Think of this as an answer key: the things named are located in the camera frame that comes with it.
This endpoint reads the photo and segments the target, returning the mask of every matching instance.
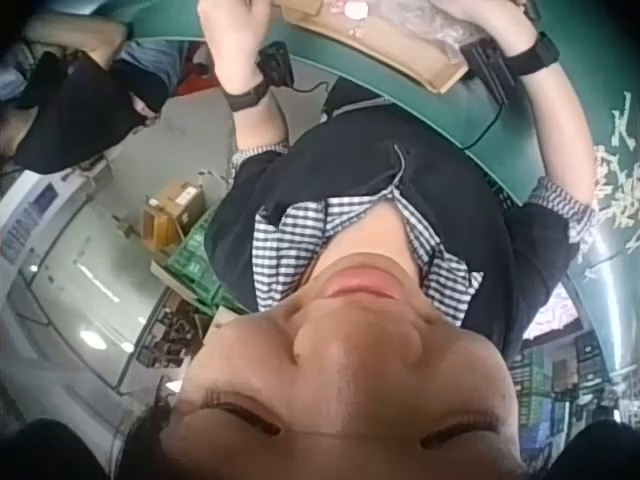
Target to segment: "black watch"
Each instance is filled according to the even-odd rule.
[[[540,32],[533,47],[515,57],[507,57],[505,64],[512,75],[530,75],[553,65],[560,58],[560,51],[546,33]]]
[[[247,108],[255,107],[260,100],[262,100],[269,91],[269,82],[266,77],[262,78],[262,81],[253,87],[251,90],[240,95],[231,95],[222,89],[224,98],[229,104],[229,108],[232,112],[239,112]]]

